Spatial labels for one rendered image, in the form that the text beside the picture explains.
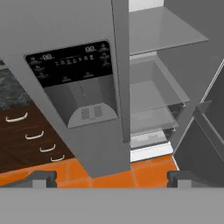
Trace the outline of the grey open fridge door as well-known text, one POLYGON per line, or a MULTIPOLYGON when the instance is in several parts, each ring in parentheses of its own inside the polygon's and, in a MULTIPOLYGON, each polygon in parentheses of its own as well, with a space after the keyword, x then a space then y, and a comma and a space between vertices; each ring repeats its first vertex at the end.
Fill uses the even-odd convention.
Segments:
POLYGON ((187 63, 184 90, 190 97, 181 117, 183 136, 179 139, 174 158, 180 171, 189 171, 216 187, 224 187, 224 159, 209 142, 193 117, 201 102, 211 101, 206 116, 224 140, 224 58, 209 57, 187 63))

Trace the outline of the grey fridge body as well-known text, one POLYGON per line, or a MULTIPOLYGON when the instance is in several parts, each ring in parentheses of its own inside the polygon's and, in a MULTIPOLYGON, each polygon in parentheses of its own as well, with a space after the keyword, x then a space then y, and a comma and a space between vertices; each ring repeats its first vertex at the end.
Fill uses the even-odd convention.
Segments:
MULTIPOLYGON (((163 49, 156 52, 130 55, 130 58, 158 56, 184 90, 185 74, 183 69, 187 63, 201 58, 224 58, 224 52, 221 50, 223 35, 219 28, 223 19, 221 11, 224 9, 224 0, 164 0, 162 6, 206 36, 208 41, 163 49)), ((178 127, 174 127, 175 132, 170 140, 173 153, 176 151, 179 139, 183 136, 181 117, 186 112, 189 102, 166 106, 178 122, 178 127)))

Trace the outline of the white fridge bottom drawer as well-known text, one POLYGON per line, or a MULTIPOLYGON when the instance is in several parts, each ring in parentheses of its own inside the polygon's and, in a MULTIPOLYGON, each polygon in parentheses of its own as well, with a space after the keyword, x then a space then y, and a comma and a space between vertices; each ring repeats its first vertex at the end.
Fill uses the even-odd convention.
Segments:
POLYGON ((165 129, 130 138, 130 162, 170 155, 173 148, 170 140, 175 129, 165 129))

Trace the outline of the clear fridge crisper drawer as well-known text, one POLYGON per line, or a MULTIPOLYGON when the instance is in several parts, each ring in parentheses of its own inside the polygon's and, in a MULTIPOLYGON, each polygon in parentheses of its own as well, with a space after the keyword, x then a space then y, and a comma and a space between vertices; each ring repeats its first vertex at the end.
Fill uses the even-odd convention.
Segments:
POLYGON ((132 57, 129 65, 131 113, 190 101, 158 56, 132 57))

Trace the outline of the dark wood drawer front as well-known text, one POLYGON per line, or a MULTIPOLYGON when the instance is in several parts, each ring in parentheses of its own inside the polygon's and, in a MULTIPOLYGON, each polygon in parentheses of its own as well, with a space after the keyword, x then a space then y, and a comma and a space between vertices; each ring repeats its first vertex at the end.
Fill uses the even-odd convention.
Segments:
POLYGON ((42 157, 43 154, 69 153, 69 149, 63 143, 54 140, 28 140, 22 143, 4 143, 0 146, 0 150, 8 152, 10 155, 20 160, 42 157), (39 147, 48 149, 53 147, 54 144, 56 144, 56 148, 53 151, 45 153, 39 151, 39 147))
POLYGON ((32 157, 31 159, 20 160, 19 158, 3 154, 0 156, 0 173, 11 172, 36 165, 51 164, 53 162, 51 162, 50 157, 59 158, 62 155, 65 155, 65 159, 74 158, 74 155, 71 153, 56 153, 50 155, 43 154, 42 157, 32 157))
POLYGON ((0 131, 18 132, 25 130, 44 130, 48 127, 48 121, 38 107, 32 103, 21 108, 0 110, 0 131), (6 122, 5 117, 17 118, 28 112, 28 117, 20 122, 6 122))
MULTIPOLYGON (((6 132, 0 131, 0 144, 7 144, 7 143, 14 143, 14 142, 25 142, 28 141, 25 139, 25 134, 28 136, 36 136, 41 133, 42 130, 35 129, 35 130, 25 130, 25 131, 18 131, 18 132, 6 132)), ((34 139, 35 141, 40 140, 54 140, 58 141, 59 137, 57 133, 48 125, 47 128, 43 129, 45 134, 38 139, 34 139)))

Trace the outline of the grey fridge door bin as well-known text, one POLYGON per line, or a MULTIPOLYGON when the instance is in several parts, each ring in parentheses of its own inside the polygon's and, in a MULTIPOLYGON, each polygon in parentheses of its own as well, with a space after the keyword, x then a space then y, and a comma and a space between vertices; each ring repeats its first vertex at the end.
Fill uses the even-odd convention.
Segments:
POLYGON ((224 159, 224 140, 206 116, 211 101, 201 102, 194 110, 193 117, 203 130, 217 154, 224 159))

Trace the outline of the grey glass fridge shelf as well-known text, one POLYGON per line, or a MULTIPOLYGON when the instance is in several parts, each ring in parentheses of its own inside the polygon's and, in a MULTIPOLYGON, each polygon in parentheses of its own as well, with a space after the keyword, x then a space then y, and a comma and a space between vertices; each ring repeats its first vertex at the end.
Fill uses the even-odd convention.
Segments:
POLYGON ((164 6, 129 14, 129 53, 138 55, 208 41, 164 6))
POLYGON ((178 126, 178 122, 167 107, 154 108, 130 115, 130 133, 132 135, 178 126))

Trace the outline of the grey fridge door with dispenser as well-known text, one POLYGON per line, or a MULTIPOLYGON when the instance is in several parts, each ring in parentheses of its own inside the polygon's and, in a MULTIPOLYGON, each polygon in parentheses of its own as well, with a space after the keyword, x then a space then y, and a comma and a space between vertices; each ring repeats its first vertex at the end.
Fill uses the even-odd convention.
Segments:
POLYGON ((0 0, 0 57, 92 178, 130 169, 129 0, 0 0))

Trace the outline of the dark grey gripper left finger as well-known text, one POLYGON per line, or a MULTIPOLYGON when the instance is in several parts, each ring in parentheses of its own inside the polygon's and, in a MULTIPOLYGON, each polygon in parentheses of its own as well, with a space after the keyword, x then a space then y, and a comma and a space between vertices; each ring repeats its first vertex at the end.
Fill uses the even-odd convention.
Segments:
POLYGON ((19 188, 56 188, 57 172, 56 171, 34 171, 26 178, 18 180, 2 187, 19 187, 19 188))

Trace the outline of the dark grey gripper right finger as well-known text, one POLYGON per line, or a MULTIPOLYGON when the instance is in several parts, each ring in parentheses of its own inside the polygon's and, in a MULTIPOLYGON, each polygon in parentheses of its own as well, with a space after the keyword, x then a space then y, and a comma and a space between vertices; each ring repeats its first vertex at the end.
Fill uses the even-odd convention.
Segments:
POLYGON ((211 188, 217 186, 215 183, 200 179, 190 171, 168 171, 167 178, 167 186, 172 188, 211 188))

